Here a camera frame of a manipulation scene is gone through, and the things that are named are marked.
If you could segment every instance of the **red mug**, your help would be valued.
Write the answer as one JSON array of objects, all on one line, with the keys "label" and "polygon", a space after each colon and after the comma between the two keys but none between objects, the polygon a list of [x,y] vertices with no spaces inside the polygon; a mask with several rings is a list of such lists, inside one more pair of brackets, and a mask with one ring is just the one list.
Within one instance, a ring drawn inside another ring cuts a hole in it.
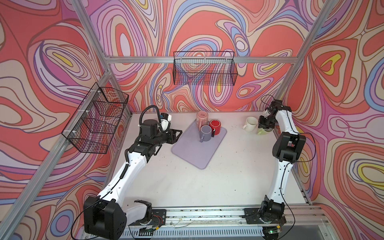
[{"label": "red mug", "polygon": [[212,128],[212,136],[213,135],[218,135],[220,133],[221,129],[221,122],[217,119],[212,119],[209,122],[209,126]]}]

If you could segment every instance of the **aluminum frame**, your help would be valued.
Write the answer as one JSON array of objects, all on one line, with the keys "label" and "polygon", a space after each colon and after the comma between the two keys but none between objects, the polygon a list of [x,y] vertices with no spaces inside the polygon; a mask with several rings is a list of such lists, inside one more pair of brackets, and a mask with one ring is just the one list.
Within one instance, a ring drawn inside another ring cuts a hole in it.
[{"label": "aluminum frame", "polygon": [[[110,72],[105,72],[99,79],[99,85],[105,86],[110,77]],[[75,116],[68,124],[66,129],[72,129],[74,127],[76,122],[83,114],[83,111],[91,102],[93,96],[96,93],[96,90],[97,88],[89,92],[89,95],[86,97],[83,104],[79,107],[78,111],[75,113]],[[0,225],[0,239],[5,240],[12,237],[13,233],[16,231],[18,225],[23,220],[33,201],[36,199],[38,193],[43,188],[45,182],[51,175],[53,169],[59,162],[61,156],[64,154],[69,144],[69,141],[62,134],[60,134],[60,137],[56,141],[55,145],[52,147],[44,161],[32,176],[31,180],[28,181],[28,184],[25,186],[20,196],[16,199],[15,203],[3,218]]]},{"label": "aluminum frame", "polygon": [[[173,63],[172,56],[146,56],[146,57],[128,57],[128,56],[106,56],[108,64],[113,63]],[[233,57],[235,63],[296,63],[297,57]]]},{"label": "aluminum frame", "polygon": [[[218,207],[164,207],[167,210],[166,223],[161,227],[162,230],[185,228],[217,228],[231,227],[233,230],[238,227],[245,226],[277,226],[276,223],[267,224],[247,224],[244,215],[244,208],[258,208],[260,205],[241,205],[241,206],[218,206]],[[324,210],[320,206],[295,205],[290,204],[290,208],[285,208],[284,215],[286,224],[284,226],[293,225],[295,215],[295,225],[318,225],[328,227],[331,223],[326,217]],[[131,231],[141,228],[142,226],[130,226]],[[83,238],[91,238],[94,235],[84,234]]]},{"label": "aluminum frame", "polygon": [[274,96],[275,99],[279,99],[279,100],[283,99],[285,92],[288,88],[288,85],[292,82],[293,78],[295,77],[295,74],[299,70],[305,55],[308,53],[312,43],[314,42],[321,28],[323,27],[325,21],[327,20],[327,17],[331,13],[333,6],[337,2],[338,1],[335,1],[335,0],[325,1],[323,7],[320,9],[319,15],[317,15],[310,31],[308,32],[307,37],[304,39],[304,42],[299,49],[299,52],[297,54],[297,57],[298,57],[297,62],[289,68],[285,78],[283,79],[283,82],[280,84],[279,88],[277,89],[277,92]]},{"label": "aluminum frame", "polygon": [[[303,45],[301,46],[296,57],[235,57],[236,63],[291,63],[293,66],[287,72],[286,78],[283,80],[283,83],[280,85],[277,93],[275,94],[277,99],[281,99],[284,96],[286,88],[292,81],[296,71],[298,70],[301,62],[303,61],[306,53],[309,50],[309,47],[313,43],[313,40],[316,38],[318,31],[321,29],[326,18],[332,10],[333,4],[336,1],[326,0],[323,7],[321,8],[318,17],[316,18],[314,25],[310,29],[308,36],[305,38]],[[100,45],[100,42],[97,38],[96,32],[92,26],[91,20],[86,12],[84,5],[81,0],[72,0],[73,7],[77,13],[81,24],[84,27],[84,30],[89,37],[91,44],[95,48],[96,54],[101,62],[105,72],[99,80],[100,86],[105,86],[109,80],[114,88],[120,89],[121,87],[116,79],[116,76],[111,71],[110,64],[112,63],[172,63],[173,57],[112,57],[106,56],[103,48]],[[83,106],[87,106],[86,101],[90,101],[88,97]],[[76,113],[75,119],[81,115],[79,112]],[[69,142],[65,139],[64,136],[61,136],[59,140],[55,143],[52,150],[49,152],[47,157],[44,159],[43,163],[37,169],[31,180],[28,182],[27,186],[23,189],[20,196],[17,198],[15,203],[12,205],[11,209],[8,211],[7,215],[4,217],[0,225],[0,239],[9,239],[12,237],[13,233],[20,224],[22,218],[27,213],[29,207],[35,200],[36,196],[40,192],[42,186],[46,182],[49,175],[52,173],[52,170],[56,166],[57,162],[61,158],[62,154],[65,152]]]}]

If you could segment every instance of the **black wire basket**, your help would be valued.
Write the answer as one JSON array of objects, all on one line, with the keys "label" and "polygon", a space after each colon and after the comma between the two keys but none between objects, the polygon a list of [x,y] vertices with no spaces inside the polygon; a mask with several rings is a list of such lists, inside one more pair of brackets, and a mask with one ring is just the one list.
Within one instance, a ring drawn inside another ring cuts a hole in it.
[{"label": "black wire basket", "polygon": [[233,51],[175,51],[173,83],[234,86],[237,78],[234,55]]},{"label": "black wire basket", "polygon": [[63,134],[65,130],[62,134],[79,152],[106,154],[127,106],[128,97],[128,94],[120,90],[98,87],[69,135]]}]

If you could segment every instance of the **white table surface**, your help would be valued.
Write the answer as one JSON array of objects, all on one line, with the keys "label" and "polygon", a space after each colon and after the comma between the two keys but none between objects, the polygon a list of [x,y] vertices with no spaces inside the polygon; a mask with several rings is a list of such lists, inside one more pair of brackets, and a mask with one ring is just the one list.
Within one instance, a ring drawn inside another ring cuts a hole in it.
[{"label": "white table surface", "polygon": [[[124,203],[140,199],[153,207],[233,206],[261,204],[268,193],[276,160],[272,147],[273,133],[258,136],[256,130],[245,132],[242,126],[249,116],[261,113],[209,113],[209,119],[219,119],[227,134],[204,170],[175,156],[172,145],[164,144],[157,156],[152,156],[126,193]],[[173,113],[171,128],[185,131],[196,113]],[[139,116],[133,114],[115,172],[125,162],[124,150],[139,134]],[[154,113],[145,119],[157,119]],[[287,203],[304,204],[305,200],[292,176],[286,187]]]}]

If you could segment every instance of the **colorful backdrop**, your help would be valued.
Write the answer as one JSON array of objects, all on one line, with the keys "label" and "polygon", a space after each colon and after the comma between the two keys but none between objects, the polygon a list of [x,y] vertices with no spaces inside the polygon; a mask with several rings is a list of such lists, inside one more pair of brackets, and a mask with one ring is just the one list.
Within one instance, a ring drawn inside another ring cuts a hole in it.
[{"label": "colorful backdrop", "polygon": [[[102,74],[69,0],[0,1],[0,220]],[[84,199],[104,182],[126,121],[106,155],[68,147],[13,239],[68,238]]]},{"label": "colorful backdrop", "polygon": [[383,1],[339,1],[285,96],[316,140],[300,177],[343,240],[384,239],[383,39]]},{"label": "colorful backdrop", "polygon": [[[233,50],[236,56],[296,56],[321,0],[95,0],[86,3],[109,56],[173,56],[174,51]],[[288,64],[238,64],[235,86],[174,86],[173,64],[114,64],[129,106],[165,111],[258,111]]]}]

